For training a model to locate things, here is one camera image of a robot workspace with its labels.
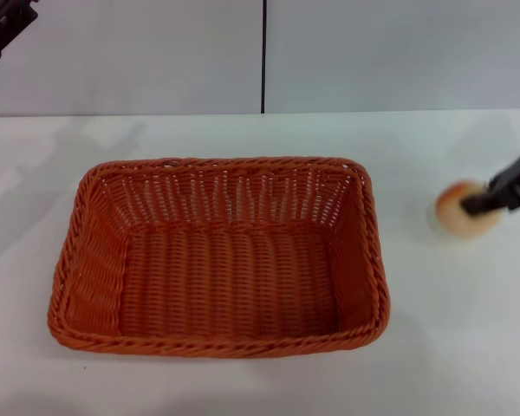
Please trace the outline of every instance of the round bun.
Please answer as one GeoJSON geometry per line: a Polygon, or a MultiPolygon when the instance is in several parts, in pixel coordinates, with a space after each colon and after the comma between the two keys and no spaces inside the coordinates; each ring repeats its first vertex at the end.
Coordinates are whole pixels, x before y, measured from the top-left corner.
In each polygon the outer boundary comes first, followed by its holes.
{"type": "Polygon", "coordinates": [[[484,192],[483,184],[470,181],[458,182],[444,191],[435,203],[435,214],[443,228],[461,238],[473,238],[495,226],[501,219],[500,210],[471,217],[460,206],[465,197],[484,192]]]}

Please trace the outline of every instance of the basket rim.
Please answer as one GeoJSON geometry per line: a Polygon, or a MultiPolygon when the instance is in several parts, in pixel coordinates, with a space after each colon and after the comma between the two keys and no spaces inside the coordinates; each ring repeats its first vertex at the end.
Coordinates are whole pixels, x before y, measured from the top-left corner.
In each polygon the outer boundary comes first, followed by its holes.
{"type": "Polygon", "coordinates": [[[74,209],[69,221],[68,235],[55,267],[52,296],[50,297],[48,325],[51,334],[62,345],[87,351],[116,354],[159,354],[210,357],[266,357],[352,349],[375,341],[385,330],[390,317],[390,300],[381,261],[380,242],[374,209],[372,185],[366,169],[350,159],[343,158],[242,158],[242,159],[139,159],[101,163],[82,178],[75,195],[74,209]],[[363,248],[366,258],[369,288],[372,296],[373,317],[370,322],[348,331],[327,335],[301,337],[248,337],[227,335],[167,335],[137,337],[85,333],[71,327],[65,319],[69,299],[64,283],[70,278],[70,266],[77,252],[83,218],[88,215],[91,197],[99,180],[115,174],[135,170],[153,171],[168,168],[172,173],[191,170],[235,170],[239,168],[311,169],[316,166],[325,172],[347,173],[361,182],[359,210],[364,219],[363,248]]]}

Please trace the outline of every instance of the orange wicker basket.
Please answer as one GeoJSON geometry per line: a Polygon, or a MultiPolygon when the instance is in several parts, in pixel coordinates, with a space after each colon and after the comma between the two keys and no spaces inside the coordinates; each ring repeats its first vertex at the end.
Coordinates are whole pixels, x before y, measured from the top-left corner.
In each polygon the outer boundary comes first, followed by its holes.
{"type": "Polygon", "coordinates": [[[158,159],[85,175],[48,320],[87,351],[281,357],[367,345],[389,309],[362,166],[158,159]]]}

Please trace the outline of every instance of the table surface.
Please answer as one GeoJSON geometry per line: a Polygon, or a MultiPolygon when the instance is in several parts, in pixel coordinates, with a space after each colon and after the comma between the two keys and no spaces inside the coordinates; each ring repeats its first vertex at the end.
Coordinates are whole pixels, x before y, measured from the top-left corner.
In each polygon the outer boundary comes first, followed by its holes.
{"type": "Polygon", "coordinates": [[[520,110],[0,119],[0,415],[520,415],[520,212],[443,238],[451,182],[520,154],[520,110]],[[338,156],[374,182],[392,318],[355,351],[217,361],[77,352],[49,334],[79,179],[113,159],[338,156]]]}

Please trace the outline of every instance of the food item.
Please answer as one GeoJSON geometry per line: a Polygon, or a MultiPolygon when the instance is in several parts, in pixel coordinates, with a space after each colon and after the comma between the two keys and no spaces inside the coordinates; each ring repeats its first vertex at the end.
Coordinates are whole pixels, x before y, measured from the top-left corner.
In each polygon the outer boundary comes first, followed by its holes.
{"type": "Polygon", "coordinates": [[[471,195],[485,193],[484,184],[462,181],[446,189],[435,203],[435,214],[439,223],[461,238],[473,238],[486,233],[501,219],[502,211],[490,211],[471,217],[460,202],[471,195]]]}

